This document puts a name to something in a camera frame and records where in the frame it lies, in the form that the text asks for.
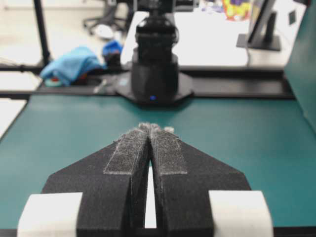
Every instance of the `computer monitor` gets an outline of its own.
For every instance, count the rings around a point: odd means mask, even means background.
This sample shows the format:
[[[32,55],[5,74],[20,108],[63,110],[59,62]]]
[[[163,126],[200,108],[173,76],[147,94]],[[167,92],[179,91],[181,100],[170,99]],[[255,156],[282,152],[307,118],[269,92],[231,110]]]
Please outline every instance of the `computer monitor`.
[[[239,35],[237,47],[248,47],[280,51],[280,40],[274,36],[277,14],[272,12],[276,0],[254,0],[252,4],[249,31],[247,35]],[[262,29],[267,25],[263,35]]]

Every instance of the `teal tabletop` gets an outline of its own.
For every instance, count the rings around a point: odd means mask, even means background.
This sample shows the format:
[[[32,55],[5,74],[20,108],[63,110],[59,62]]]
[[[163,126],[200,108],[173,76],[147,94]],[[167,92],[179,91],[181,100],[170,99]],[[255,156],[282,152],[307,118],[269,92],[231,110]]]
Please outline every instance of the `teal tabletop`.
[[[120,97],[32,96],[0,141],[0,229],[16,228],[48,176],[140,122],[173,126],[184,142],[245,173],[275,227],[316,226],[316,137],[294,100],[187,99],[139,107]]]

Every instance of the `green panel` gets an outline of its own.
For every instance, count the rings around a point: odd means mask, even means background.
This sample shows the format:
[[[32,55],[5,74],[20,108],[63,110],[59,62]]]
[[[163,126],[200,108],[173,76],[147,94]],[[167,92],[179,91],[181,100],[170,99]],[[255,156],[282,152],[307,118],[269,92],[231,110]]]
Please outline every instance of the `green panel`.
[[[311,2],[285,72],[305,117],[316,132],[316,1]]]
[[[0,142],[0,228],[15,228],[49,174],[110,144],[139,122],[243,171],[263,190],[275,226],[316,226],[316,137],[296,101],[188,99],[138,107],[119,97],[33,96]]]

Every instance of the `white table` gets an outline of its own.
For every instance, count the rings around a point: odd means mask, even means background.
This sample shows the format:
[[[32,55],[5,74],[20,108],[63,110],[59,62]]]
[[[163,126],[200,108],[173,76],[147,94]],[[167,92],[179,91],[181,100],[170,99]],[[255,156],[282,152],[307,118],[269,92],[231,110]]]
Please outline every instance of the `white table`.
[[[20,114],[26,100],[0,99],[0,139]]]
[[[280,52],[237,48],[239,34],[248,31],[249,21],[233,22],[219,13],[208,14],[196,9],[194,12],[176,12],[175,24],[180,40],[173,48],[181,69],[210,68],[284,68],[291,54],[296,34],[306,7],[303,4],[277,0],[274,9],[278,12],[276,35],[280,35]],[[296,9],[297,22],[288,25],[288,13]],[[136,12],[121,54],[121,64],[130,68],[135,40],[136,26],[146,17],[146,12]]]

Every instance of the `blue object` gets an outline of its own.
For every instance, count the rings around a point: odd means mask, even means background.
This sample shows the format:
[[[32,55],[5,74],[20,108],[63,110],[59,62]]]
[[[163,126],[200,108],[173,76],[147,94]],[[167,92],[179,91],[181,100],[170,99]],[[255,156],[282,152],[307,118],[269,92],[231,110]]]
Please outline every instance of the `blue object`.
[[[81,75],[98,68],[104,68],[87,47],[78,47],[48,64],[40,73],[46,86],[70,85]],[[51,79],[58,78],[61,83]]]
[[[106,56],[110,53],[116,53],[116,52],[119,52],[121,54],[122,50],[123,50],[122,45],[118,41],[112,40],[103,47],[102,55]]]

